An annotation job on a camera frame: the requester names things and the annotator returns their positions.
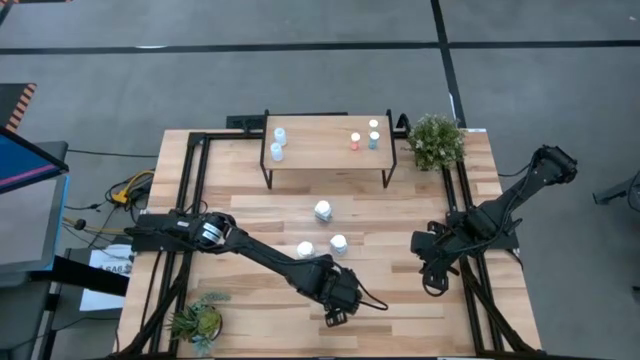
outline paper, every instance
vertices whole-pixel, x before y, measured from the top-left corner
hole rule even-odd
[[[131,245],[109,245],[103,251],[92,250],[89,266],[130,277],[132,263],[129,260]],[[104,294],[84,289],[80,311],[120,309],[124,306],[124,297]]]

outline small white cup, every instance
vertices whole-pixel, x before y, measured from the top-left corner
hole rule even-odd
[[[327,201],[318,201],[314,211],[316,217],[322,221],[329,221],[329,219],[331,219],[331,205],[329,205]]]
[[[378,131],[378,120],[371,119],[369,120],[369,132]]]
[[[329,241],[331,249],[338,255],[342,255],[347,252],[347,238],[344,235],[336,235]]]
[[[275,138],[276,142],[280,144],[280,146],[284,147],[285,145],[287,145],[287,133],[283,128],[277,128],[273,130],[273,137]]]
[[[313,244],[308,241],[303,241],[298,245],[298,257],[301,259],[307,259],[312,257],[316,251],[313,248]]]
[[[282,161],[284,154],[282,153],[282,146],[278,143],[271,144],[271,158],[273,161]]]

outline monitor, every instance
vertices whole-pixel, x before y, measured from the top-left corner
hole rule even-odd
[[[0,127],[0,194],[68,171],[64,162]]]

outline gray carpet floor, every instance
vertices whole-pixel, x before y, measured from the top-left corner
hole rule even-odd
[[[634,0],[441,0],[449,41],[640,39]],[[0,48],[437,41],[428,0],[74,0],[15,5]],[[579,161],[576,180],[517,211],[543,346],[637,359],[640,215],[591,193],[640,168],[640,48],[452,50],[468,127],[487,128],[498,169],[541,144]],[[36,83],[19,133],[93,151],[156,153],[168,128],[221,128],[226,115],[391,108],[452,115],[438,49],[2,55],[0,83]],[[87,205],[153,159],[69,154],[69,204]],[[515,180],[504,179],[503,186]],[[108,213],[68,212],[101,224]],[[117,213],[111,227],[130,225]],[[63,235],[60,248],[83,247]],[[62,331],[54,359],[104,356],[113,326]]]

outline green plant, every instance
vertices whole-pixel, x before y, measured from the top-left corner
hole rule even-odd
[[[407,141],[420,170],[449,167],[464,157],[464,133],[444,115],[426,114],[411,129]]]
[[[222,315],[212,302],[230,299],[231,296],[227,294],[211,292],[185,307],[182,312],[173,314],[169,324],[173,338],[193,343],[198,356],[210,353],[222,327]]]

